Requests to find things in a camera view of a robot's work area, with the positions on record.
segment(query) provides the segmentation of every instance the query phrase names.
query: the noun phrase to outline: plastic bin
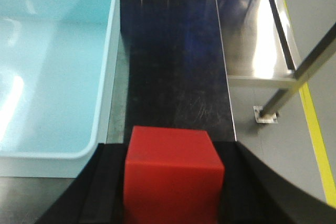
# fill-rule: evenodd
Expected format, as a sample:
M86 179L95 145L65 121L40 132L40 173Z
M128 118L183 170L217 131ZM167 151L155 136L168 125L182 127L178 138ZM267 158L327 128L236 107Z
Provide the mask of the plastic bin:
M0 176L75 177L107 136L120 0L0 0Z

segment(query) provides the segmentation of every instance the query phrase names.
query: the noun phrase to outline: red cube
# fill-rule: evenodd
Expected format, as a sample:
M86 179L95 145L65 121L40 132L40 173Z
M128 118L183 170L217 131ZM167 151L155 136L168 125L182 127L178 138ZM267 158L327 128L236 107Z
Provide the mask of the red cube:
M224 165L206 131L135 126L124 223L215 224Z

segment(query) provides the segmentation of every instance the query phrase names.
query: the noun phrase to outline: metal frame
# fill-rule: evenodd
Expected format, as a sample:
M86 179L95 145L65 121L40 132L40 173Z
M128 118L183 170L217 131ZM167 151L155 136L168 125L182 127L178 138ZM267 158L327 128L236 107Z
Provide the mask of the metal frame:
M260 111L260 117L265 118L276 113L335 53L336 23L295 70L294 78L296 82L292 87L279 89Z

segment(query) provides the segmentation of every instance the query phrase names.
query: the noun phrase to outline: metal plate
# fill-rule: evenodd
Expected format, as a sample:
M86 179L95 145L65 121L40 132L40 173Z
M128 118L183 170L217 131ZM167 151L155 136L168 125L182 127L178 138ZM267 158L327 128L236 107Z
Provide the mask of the metal plate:
M277 113L260 117L260 112L262 111L262 109L262 106L253 106L254 116L257 123L278 123Z

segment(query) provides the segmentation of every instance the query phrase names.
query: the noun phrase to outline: floor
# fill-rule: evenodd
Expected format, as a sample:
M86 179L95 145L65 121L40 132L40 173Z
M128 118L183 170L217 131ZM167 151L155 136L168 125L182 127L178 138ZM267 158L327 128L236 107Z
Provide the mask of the floor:
M286 2L298 50L304 58L335 22L336 0L286 0ZM335 68L336 55L309 81L334 178L336 177ZM279 111L278 124L258 125L255 123L253 106L264 105L275 93L275 89L241 87L232 81L229 82L229 90L237 140L243 142L261 160L294 185L325 202L326 197L300 95L296 94Z

